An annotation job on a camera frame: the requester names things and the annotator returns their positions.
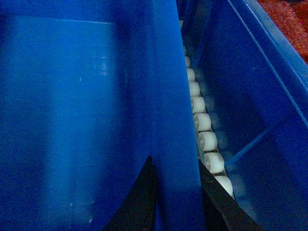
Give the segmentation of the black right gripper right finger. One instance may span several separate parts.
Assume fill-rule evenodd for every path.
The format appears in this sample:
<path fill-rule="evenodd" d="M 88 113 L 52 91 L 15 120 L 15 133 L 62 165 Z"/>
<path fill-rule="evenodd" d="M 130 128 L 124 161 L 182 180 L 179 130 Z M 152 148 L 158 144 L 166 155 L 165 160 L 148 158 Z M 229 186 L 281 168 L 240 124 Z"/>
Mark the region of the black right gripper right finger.
<path fill-rule="evenodd" d="M 208 231 L 262 231 L 238 203 L 224 190 L 205 165 L 198 161 L 202 198 Z"/>

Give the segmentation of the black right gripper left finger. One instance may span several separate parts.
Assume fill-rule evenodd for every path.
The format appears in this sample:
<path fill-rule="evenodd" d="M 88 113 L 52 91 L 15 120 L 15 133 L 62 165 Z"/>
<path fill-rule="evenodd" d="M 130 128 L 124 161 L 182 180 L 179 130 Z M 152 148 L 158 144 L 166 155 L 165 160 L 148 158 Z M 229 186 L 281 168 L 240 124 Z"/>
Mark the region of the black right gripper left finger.
<path fill-rule="evenodd" d="M 156 223 L 157 174 L 148 156 L 122 205 L 104 226 L 104 231 L 154 231 Z"/>

